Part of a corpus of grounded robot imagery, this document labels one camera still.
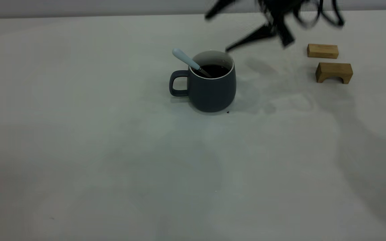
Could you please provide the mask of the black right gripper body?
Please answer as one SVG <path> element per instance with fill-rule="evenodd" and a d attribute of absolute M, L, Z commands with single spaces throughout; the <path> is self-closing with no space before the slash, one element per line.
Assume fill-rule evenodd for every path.
<path fill-rule="evenodd" d="M 295 39 L 285 24 L 285 15 L 293 12 L 301 3 L 300 0 L 259 0 L 259 7 L 268 23 L 266 34 L 269 37 L 279 37 L 283 47 L 294 43 Z"/>

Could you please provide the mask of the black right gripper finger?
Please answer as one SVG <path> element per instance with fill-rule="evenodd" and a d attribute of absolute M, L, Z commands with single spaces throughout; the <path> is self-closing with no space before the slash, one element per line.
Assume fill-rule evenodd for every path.
<path fill-rule="evenodd" d="M 218 0 L 206 13 L 205 20 L 211 20 L 217 14 L 222 12 L 228 6 L 234 4 L 237 0 Z"/>
<path fill-rule="evenodd" d="M 247 45 L 259 40 L 264 40 L 267 38 L 272 38 L 277 35 L 276 30 L 273 28 L 273 26 L 269 24 L 264 24 L 258 29 L 254 30 L 250 34 L 248 34 L 246 37 L 241 38 L 240 40 L 236 41 L 235 43 L 229 45 L 226 47 L 226 52 L 230 52 L 231 50 L 241 47 L 243 45 Z"/>

